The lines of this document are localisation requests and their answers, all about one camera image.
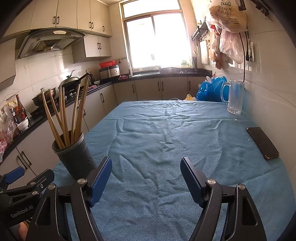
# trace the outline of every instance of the kitchen countertop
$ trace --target kitchen countertop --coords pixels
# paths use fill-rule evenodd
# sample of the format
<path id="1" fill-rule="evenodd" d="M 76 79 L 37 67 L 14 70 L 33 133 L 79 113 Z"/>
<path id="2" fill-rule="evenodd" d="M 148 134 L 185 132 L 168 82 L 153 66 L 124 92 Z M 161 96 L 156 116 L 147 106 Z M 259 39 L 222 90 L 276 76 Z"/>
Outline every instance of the kitchen countertop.
<path id="1" fill-rule="evenodd" d="M 183 71 L 183 73 L 169 73 L 169 74 L 151 74 L 151 75 L 142 75 L 142 76 L 136 76 L 131 77 L 125 80 L 115 80 L 113 82 L 105 82 L 104 84 L 97 85 L 97 87 L 89 89 L 87 91 L 87 95 L 98 91 L 99 89 L 102 89 L 108 85 L 111 85 L 113 83 L 120 83 L 120 82 L 126 82 L 126 81 L 132 81 L 132 80 L 142 80 L 142 79 L 153 79 L 153 78 L 164 78 L 164 77 L 205 77 L 205 76 L 212 76 L 212 72 L 210 70 L 206 69 L 198 69 L 198 72 L 194 72 L 193 69 L 186 69 Z M 66 107 L 70 106 L 75 102 L 75 97 L 71 99 L 66 100 Z M 21 143 L 22 140 L 24 140 L 30 133 L 32 133 L 35 129 L 37 129 L 40 125 L 42 125 L 45 121 L 47 121 L 46 114 L 42 114 L 36 117 L 32 116 L 31 126 L 24 132 L 20 133 L 16 138 L 13 139 L 13 141 L 10 143 L 10 145 L 6 148 L 4 155 L 2 157 L 2 160 L 4 161 L 5 158 L 12 152 L 12 150 Z"/>

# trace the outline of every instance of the red basket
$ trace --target red basket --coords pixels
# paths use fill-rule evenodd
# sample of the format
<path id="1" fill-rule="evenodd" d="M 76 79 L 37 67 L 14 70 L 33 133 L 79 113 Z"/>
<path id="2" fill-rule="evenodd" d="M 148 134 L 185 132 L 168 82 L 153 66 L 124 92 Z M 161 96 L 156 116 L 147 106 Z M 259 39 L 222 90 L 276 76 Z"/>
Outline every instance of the red basket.
<path id="1" fill-rule="evenodd" d="M 114 60 L 107 61 L 107 62 L 100 63 L 99 65 L 100 65 L 101 68 L 106 68 L 106 67 L 116 65 L 116 61 L 114 61 Z"/>

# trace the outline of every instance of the window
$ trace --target window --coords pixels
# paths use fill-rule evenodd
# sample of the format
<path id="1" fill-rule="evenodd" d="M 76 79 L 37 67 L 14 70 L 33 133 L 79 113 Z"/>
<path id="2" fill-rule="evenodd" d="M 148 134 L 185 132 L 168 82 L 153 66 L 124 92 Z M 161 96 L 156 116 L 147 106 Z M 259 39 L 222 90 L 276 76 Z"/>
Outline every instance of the window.
<path id="1" fill-rule="evenodd" d="M 133 70 L 189 65 L 190 44 L 177 0 L 132 1 L 123 11 Z"/>

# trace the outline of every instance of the smartphone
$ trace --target smartphone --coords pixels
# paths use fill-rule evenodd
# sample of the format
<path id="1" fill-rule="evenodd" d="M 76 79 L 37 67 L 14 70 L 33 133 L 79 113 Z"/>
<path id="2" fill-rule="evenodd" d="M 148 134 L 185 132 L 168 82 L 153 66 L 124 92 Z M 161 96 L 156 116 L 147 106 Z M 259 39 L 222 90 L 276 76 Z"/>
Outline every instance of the smartphone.
<path id="1" fill-rule="evenodd" d="M 265 160 L 279 157 L 278 150 L 260 127 L 249 127 L 247 132 L 253 138 Z"/>

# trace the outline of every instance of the white bowl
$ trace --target white bowl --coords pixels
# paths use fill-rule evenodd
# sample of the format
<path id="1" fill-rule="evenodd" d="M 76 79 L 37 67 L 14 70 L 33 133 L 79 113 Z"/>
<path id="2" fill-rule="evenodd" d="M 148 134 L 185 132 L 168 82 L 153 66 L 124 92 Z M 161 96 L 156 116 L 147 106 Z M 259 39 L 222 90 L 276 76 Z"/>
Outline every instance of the white bowl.
<path id="1" fill-rule="evenodd" d="M 20 131 L 25 131 L 26 129 L 28 129 L 28 125 L 29 125 L 29 121 L 28 121 L 28 117 L 22 121 L 21 123 L 19 123 L 17 125 L 17 128 L 20 130 Z"/>

